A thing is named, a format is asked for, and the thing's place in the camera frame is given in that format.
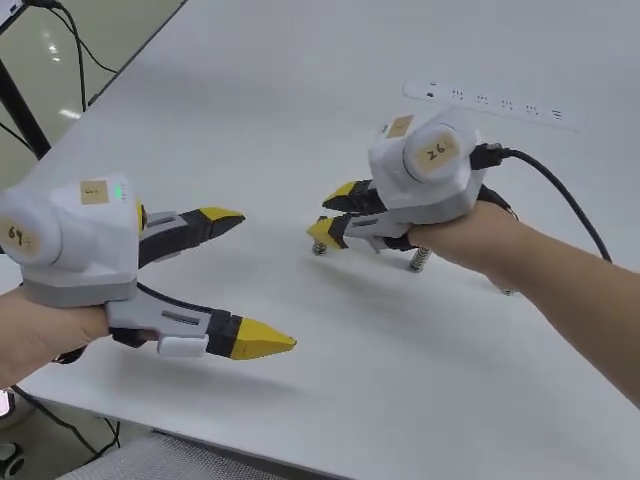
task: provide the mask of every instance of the black wire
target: black wire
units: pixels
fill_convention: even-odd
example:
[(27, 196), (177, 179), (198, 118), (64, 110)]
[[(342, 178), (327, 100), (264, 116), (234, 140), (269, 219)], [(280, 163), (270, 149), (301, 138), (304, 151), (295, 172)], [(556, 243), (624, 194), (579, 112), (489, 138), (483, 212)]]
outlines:
[(120, 445), (120, 422), (116, 422), (116, 428), (114, 429), (109, 419), (104, 418), (103, 420), (109, 426), (109, 430), (111, 430), (111, 433), (113, 433), (113, 439), (116, 442), (118, 448), (122, 447), (122, 445)]
[[(71, 26), (67, 23), (67, 21), (65, 20), (65, 18), (60, 15), (58, 12), (56, 12), (55, 10), (49, 10), (49, 12), (51, 12), (52, 14), (54, 14), (56, 17), (58, 17), (60, 19), (60, 21), (62, 23), (64, 23), (64, 26), (67, 27), (67, 30), (69, 30), (73, 35), (75, 35), (73, 33), (73, 29), (71, 28)], [(109, 72), (109, 73), (118, 73), (116, 70), (114, 70), (113, 68), (107, 67), (106, 65), (104, 65), (103, 63), (100, 62), (100, 60), (98, 60), (95, 55), (93, 54), (93, 52), (89, 49), (89, 47), (87, 47), (87, 44), (84, 43), (84, 41), (82, 40), (82, 38), (78, 37), (78, 40), (80, 40), (80, 45), (82, 45), (82, 47), (85, 49), (85, 51), (87, 52), (87, 54), (89, 55), (89, 57), (91, 57), (91, 60), (94, 61), (94, 63), (96, 65), (98, 65), (101, 69)]]
[(531, 155), (527, 155), (526, 153), (521, 152), (520, 150), (512, 150), (510, 148), (505, 148), (503, 153), (505, 156), (519, 158), (523, 162), (528, 163), (533, 168), (535, 168), (538, 172), (544, 175), (545, 178), (549, 180), (554, 187), (556, 187), (556, 189), (562, 194), (564, 199), (569, 203), (569, 206), (574, 211), (574, 213), (578, 216), (580, 223), (582, 223), (584, 228), (587, 229), (587, 232), (589, 232), (589, 235), (591, 235), (591, 238), (593, 239), (596, 246), (598, 247), (598, 250), (600, 251), (600, 255), (602, 255), (602, 258), (605, 259), (607, 262), (611, 262), (611, 255), (609, 255), (609, 251), (607, 250), (607, 247), (602, 241), (600, 234), (598, 234), (597, 230), (595, 229), (591, 221), (589, 221), (587, 214), (584, 213), (582, 208), (580, 208), (580, 205), (578, 205), (578, 202), (576, 201), (576, 199), (573, 198), (573, 195), (569, 193), (569, 190), (567, 190), (567, 187), (564, 186), (564, 184), (560, 181), (560, 179), (556, 177), (553, 173), (551, 173), (551, 170), (549, 170), (547, 167), (545, 167), (543, 164), (541, 164)]
[(93, 457), (91, 457), (89, 460), (87, 460), (85, 462), (85, 465), (90, 464), (91, 462), (95, 462), (96, 460), (98, 460), (99, 458), (101, 458), (105, 453), (107, 453), (107, 451), (109, 451), (110, 448), (112, 448), (114, 445), (118, 444), (119, 445), (119, 438), (120, 438), (120, 422), (118, 422), (116, 424), (116, 428), (115, 431), (113, 432), (113, 440), (106, 444), (104, 447), (102, 447), (100, 449), (100, 451), (96, 452)]
[(13, 387), (11, 387), (11, 389), (15, 393), (20, 395), (28, 404), (32, 405), (36, 410), (39, 410), (40, 412), (42, 412), (44, 416), (49, 418), (49, 420), (53, 421), (53, 423), (55, 423), (60, 427), (66, 428), (67, 430), (70, 430), (71, 433), (73, 433), (75, 437), (80, 441), (80, 443), (82, 443), (82, 445), (84, 445), (86, 449), (89, 450), (94, 456), (99, 453), (95, 448), (91, 446), (91, 444), (87, 441), (87, 439), (82, 436), (80, 431), (74, 425), (71, 425), (70, 423), (67, 423), (61, 420), (60, 418), (58, 418), (56, 415), (51, 413), (51, 411), (47, 407), (45, 407), (42, 403), (40, 403), (40, 401), (38, 401), (35, 397), (32, 397), (31, 395), (29, 395), (27, 392), (22, 390), (19, 386), (14, 385)]
[(24, 141), (24, 138), (22, 138), (20, 135), (18, 135), (16, 132), (14, 132), (13, 130), (11, 130), (9, 127), (7, 127), (4, 123), (0, 122), (0, 128), (2, 128), (5, 132), (7, 132), (9, 135), (11, 135), (13, 138), (15, 138), (16, 140), (18, 140), (21, 144), (23, 144), (25, 147), (27, 147), (29, 150), (31, 150), (31, 147), (29, 146), (29, 144), (27, 142)]
[(80, 68), (80, 96), (82, 100), (82, 112), (87, 111), (87, 86), (86, 79), (84, 75), (84, 57), (82, 55), (82, 45), (80, 43), (80, 34), (78, 33), (78, 26), (76, 25), (76, 21), (73, 19), (73, 15), (71, 12), (67, 10), (67, 7), (64, 5), (57, 3), (55, 7), (57, 10), (60, 10), (65, 14), (69, 23), (71, 24), (71, 32), (73, 33), (73, 38), (76, 42), (76, 49), (78, 50), (78, 67)]

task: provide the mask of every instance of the white power strip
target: white power strip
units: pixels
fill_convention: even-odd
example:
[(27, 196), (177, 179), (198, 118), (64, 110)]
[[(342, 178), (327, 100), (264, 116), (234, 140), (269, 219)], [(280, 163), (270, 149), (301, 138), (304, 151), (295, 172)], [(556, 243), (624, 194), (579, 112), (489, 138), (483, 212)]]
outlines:
[(404, 84), (405, 96), (427, 102), (458, 105), (470, 110), (517, 118), (578, 132), (581, 130), (576, 115), (561, 108), (550, 108), (535, 102), (523, 102), (504, 95), (448, 85), (438, 82), (409, 80)]

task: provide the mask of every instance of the tan sticker label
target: tan sticker label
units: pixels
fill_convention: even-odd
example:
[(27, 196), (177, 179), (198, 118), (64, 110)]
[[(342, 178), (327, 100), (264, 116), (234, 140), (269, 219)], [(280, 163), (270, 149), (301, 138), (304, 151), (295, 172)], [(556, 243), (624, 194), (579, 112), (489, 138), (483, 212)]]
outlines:
[(409, 130), (409, 125), (411, 125), (411, 120), (413, 120), (413, 115), (396, 118), (391, 124), (391, 127), (389, 127), (389, 133), (387, 133), (387, 138), (404, 137), (407, 133), (407, 130)]
[(81, 182), (80, 198), (83, 205), (109, 203), (109, 187), (106, 180), (85, 180)]
[(38, 236), (8, 217), (0, 217), (0, 242), (23, 255), (36, 255), (40, 248)]
[(440, 168), (460, 154), (458, 143), (450, 133), (443, 133), (436, 140), (415, 153), (416, 163), (424, 173)]

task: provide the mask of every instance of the human hand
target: human hand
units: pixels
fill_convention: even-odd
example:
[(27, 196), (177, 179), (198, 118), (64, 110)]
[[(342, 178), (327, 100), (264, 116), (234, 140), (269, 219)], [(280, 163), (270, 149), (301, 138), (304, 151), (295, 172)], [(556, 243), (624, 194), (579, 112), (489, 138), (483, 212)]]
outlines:
[(108, 334), (102, 307), (52, 308), (28, 301), (21, 288), (12, 290), (0, 296), (0, 388)]
[(413, 227), (409, 242), (469, 270), (487, 275), (499, 286), (509, 286), (503, 266), (522, 251), (528, 227), (493, 203), (479, 201), (466, 216), (439, 225)]

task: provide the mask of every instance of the forearm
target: forearm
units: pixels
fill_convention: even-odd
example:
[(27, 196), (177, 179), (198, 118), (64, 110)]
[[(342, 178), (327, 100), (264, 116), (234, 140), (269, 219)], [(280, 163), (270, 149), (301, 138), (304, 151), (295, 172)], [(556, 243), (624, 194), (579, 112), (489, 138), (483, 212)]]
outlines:
[(502, 278), (640, 407), (640, 275), (523, 228)]
[(28, 301), (21, 289), (1, 295), (0, 387), (17, 383), (59, 354), (107, 334), (101, 307), (46, 307)]

